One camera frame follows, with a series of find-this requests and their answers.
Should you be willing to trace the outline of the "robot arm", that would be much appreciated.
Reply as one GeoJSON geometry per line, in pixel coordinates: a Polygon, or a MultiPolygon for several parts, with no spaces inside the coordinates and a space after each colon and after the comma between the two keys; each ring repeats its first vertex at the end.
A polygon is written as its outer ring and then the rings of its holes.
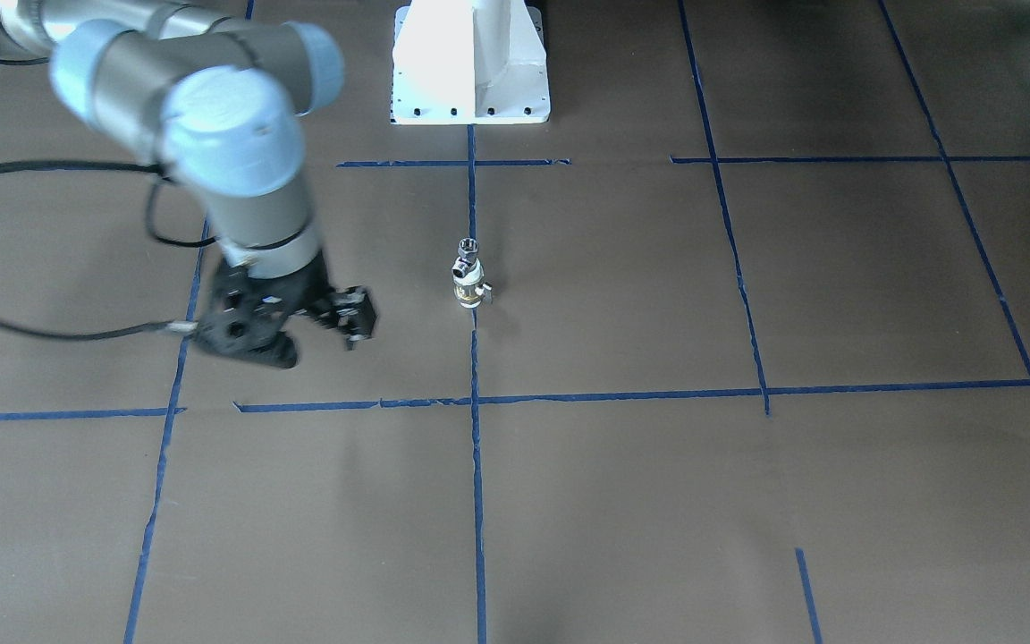
{"type": "Polygon", "coordinates": [[[45,60],[71,113],[188,188],[230,266],[274,280],[322,255],[299,118],[338,97],[346,63],[318,25],[188,1],[0,1],[0,60],[45,60]]]}

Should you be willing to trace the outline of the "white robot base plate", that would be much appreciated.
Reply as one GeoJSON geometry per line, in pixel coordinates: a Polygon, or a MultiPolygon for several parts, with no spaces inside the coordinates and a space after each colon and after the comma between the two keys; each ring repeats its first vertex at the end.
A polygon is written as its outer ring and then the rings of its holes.
{"type": "Polygon", "coordinates": [[[390,123],[533,125],[552,113],[539,1],[411,1],[394,12],[390,123]]]}

